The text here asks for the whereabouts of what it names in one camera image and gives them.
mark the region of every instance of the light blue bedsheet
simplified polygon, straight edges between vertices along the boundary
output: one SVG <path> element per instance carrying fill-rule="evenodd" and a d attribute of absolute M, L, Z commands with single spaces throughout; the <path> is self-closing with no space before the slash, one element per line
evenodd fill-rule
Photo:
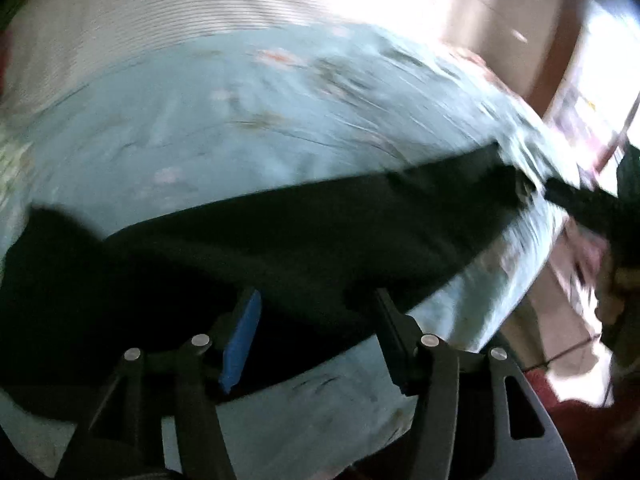
<path fill-rule="evenodd" d="M 577 180 L 564 139 L 521 101 L 364 25 L 238 31 L 149 52 L 9 126 L 31 143 L 33 169 L 0 213 L 4 248 L 27 202 L 64 206 L 109 235 L 214 200 L 404 168 L 492 139 L 537 184 L 551 174 Z M 527 290 L 560 224 L 561 212 L 535 197 L 412 314 L 426 332 L 477 351 Z M 383 447 L 409 427 L 414 405 L 370 338 L 218 413 L 239 479 L 304 480 Z"/>

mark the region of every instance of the hand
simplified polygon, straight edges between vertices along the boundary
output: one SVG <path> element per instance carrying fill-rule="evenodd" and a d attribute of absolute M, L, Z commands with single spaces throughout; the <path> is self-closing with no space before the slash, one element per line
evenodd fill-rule
<path fill-rule="evenodd" d="M 596 317 L 604 324 L 614 324 L 624 312 L 626 295 L 633 290 L 640 290 L 640 269 L 615 269 L 611 254 L 606 253 L 596 285 Z"/>

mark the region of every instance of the mattress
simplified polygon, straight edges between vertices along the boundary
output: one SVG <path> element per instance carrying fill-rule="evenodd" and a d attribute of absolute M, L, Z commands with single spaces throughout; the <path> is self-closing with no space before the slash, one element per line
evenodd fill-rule
<path fill-rule="evenodd" d="M 1 105 L 2 248 L 28 203 L 63 206 L 109 235 L 190 206 L 400 170 L 491 140 L 538 186 L 550 175 L 576 182 L 564 139 L 428 45 L 430 19 L 420 0 L 31 0 L 11 26 Z M 411 314 L 425 332 L 478 351 L 561 223 L 536 195 Z M 239 479 L 303 480 L 332 478 L 381 449 L 409 428 L 414 407 L 372 337 L 217 411 Z M 6 397 L 0 424 L 48 474 L 72 432 Z"/>

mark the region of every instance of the metal pin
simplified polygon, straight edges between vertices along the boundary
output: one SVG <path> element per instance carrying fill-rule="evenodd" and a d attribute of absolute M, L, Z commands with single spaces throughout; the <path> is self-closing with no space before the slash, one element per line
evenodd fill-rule
<path fill-rule="evenodd" d="M 504 348 L 500 348 L 497 346 L 496 348 L 491 348 L 491 357 L 494 359 L 498 359 L 498 361 L 504 361 L 508 356 L 507 352 L 504 351 Z"/>
<path fill-rule="evenodd" d="M 124 352 L 124 359 L 126 361 L 135 361 L 142 355 L 140 348 L 129 348 L 126 352 Z"/>
<path fill-rule="evenodd" d="M 424 345 L 424 346 L 428 346 L 428 347 L 434 347 L 434 346 L 438 346 L 440 344 L 440 340 L 438 339 L 438 336 L 433 335 L 433 334 L 425 334 L 420 338 L 420 342 Z"/>
<path fill-rule="evenodd" d="M 191 344 L 194 346 L 206 346 L 209 344 L 209 336 L 207 334 L 198 334 L 191 338 Z"/>

